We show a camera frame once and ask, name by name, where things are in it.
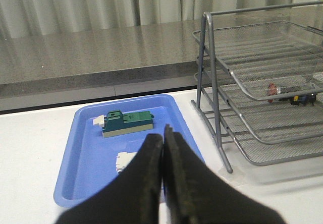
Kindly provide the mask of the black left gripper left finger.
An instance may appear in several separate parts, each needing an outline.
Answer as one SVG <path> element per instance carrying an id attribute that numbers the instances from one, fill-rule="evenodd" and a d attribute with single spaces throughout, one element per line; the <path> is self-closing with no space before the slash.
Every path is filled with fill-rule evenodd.
<path id="1" fill-rule="evenodd" d="M 163 137 L 148 134 L 134 158 L 107 186 L 65 211 L 57 223 L 158 223 Z"/>

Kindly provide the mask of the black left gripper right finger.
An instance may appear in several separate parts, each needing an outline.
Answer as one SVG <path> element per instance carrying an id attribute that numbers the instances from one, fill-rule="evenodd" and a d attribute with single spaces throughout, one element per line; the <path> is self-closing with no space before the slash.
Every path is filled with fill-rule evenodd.
<path id="1" fill-rule="evenodd" d="M 172 223 L 284 223 L 273 209 L 215 175 L 183 136 L 164 131 L 163 182 Z"/>

